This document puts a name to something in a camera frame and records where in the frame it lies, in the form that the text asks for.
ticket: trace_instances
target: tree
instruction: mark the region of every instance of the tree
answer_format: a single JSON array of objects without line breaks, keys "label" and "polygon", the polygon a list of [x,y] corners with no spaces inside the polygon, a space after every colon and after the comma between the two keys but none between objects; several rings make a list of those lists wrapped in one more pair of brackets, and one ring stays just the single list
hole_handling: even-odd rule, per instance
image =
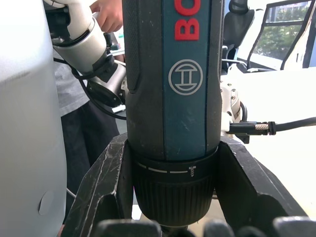
[{"label": "tree", "polygon": [[[279,8],[274,21],[303,20],[306,12],[306,7]],[[284,60],[300,30],[301,25],[266,26],[253,53]]]}]

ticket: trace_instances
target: white table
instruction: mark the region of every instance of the white table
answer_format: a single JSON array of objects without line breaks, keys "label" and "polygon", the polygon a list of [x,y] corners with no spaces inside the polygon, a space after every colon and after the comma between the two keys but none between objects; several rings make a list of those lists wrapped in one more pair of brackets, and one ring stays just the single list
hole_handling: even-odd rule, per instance
[{"label": "white table", "polygon": [[[238,75],[249,121],[316,117],[316,68]],[[316,217],[316,126],[252,136],[250,153],[270,169],[310,217]]]}]

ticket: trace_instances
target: dark pants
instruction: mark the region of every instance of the dark pants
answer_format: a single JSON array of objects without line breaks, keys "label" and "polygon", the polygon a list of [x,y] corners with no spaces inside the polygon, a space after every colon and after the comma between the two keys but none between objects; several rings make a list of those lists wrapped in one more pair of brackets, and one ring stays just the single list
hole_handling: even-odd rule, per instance
[{"label": "dark pants", "polygon": [[[91,101],[61,117],[66,160],[67,188],[77,193],[80,183],[113,137],[119,135],[114,118],[99,111]],[[74,198],[67,194],[66,216]]]}]

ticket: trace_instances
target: red bosch text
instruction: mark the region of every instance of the red bosch text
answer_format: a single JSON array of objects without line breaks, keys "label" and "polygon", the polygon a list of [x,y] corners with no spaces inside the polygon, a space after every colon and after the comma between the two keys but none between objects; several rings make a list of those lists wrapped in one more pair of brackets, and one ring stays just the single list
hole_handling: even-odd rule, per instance
[{"label": "red bosch text", "polygon": [[[193,16],[198,13],[201,8],[201,0],[192,0],[193,7],[184,8],[182,0],[174,0],[176,11],[182,16]],[[195,18],[188,21],[180,19],[176,22],[174,28],[174,38],[177,41],[199,40],[199,22]]]}]

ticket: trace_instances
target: cable connector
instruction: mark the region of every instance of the cable connector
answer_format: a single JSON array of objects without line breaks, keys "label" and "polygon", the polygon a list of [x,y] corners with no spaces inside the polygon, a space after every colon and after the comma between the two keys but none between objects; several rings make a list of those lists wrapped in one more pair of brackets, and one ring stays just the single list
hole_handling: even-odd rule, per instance
[{"label": "cable connector", "polygon": [[275,122],[240,122],[231,123],[228,134],[245,135],[276,135]]}]

